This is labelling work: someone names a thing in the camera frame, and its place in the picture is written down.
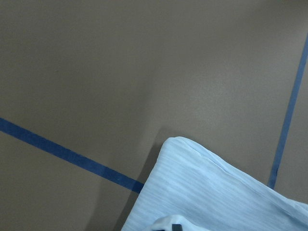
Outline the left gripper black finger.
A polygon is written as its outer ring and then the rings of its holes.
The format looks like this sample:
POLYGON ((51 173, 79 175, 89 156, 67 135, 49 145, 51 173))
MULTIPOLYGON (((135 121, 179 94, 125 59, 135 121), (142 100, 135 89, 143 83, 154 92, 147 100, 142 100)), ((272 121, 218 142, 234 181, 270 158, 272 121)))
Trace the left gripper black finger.
POLYGON ((180 224, 172 224, 172 231, 181 231, 180 224))

